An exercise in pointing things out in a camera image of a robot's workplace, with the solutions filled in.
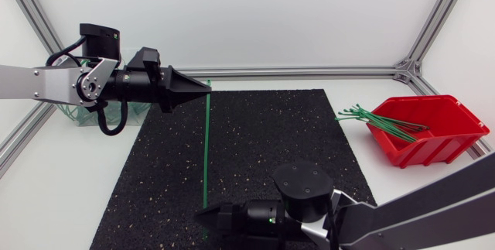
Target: black rubber mat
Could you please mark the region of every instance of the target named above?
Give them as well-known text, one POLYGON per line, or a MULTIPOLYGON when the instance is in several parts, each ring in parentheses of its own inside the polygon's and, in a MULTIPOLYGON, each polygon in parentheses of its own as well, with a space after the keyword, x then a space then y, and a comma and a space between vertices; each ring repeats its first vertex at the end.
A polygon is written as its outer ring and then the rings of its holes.
MULTIPOLYGON (((150 110, 115 186, 92 249, 235 249, 193 215, 203 208, 205 99, 174 114, 150 110)), ((208 204, 278 199, 277 166, 317 163, 336 189, 375 204, 323 90, 211 94, 208 204)), ((292 243, 287 249, 316 249, 292 243)))

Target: red storage bin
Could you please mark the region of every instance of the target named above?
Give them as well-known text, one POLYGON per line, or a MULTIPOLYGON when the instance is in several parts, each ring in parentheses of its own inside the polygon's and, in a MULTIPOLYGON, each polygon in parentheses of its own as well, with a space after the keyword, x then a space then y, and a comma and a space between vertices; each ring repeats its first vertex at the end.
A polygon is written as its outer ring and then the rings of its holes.
POLYGON ((451 163, 490 130, 450 95, 389 98, 373 111, 376 115, 429 126, 415 132, 410 143, 368 124, 374 138, 394 166, 434 162, 451 163))

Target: white wall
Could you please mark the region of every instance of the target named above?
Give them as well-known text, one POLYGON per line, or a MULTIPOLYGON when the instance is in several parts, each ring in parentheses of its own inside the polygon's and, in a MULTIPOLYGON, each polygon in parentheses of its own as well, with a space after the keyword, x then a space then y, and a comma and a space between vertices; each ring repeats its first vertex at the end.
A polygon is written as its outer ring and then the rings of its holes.
MULTIPOLYGON (((0 0, 0 64, 43 66, 48 53, 15 0, 0 0)), ((0 88, 9 88, 0 83, 0 88)), ((0 100, 0 142, 36 104, 32 100, 0 100)))
POLYGON ((80 22, 121 30, 174 67, 390 66, 436 0, 39 0, 65 44, 80 22))
POLYGON ((495 146, 495 0, 459 0, 424 59, 424 76, 492 130, 495 146))

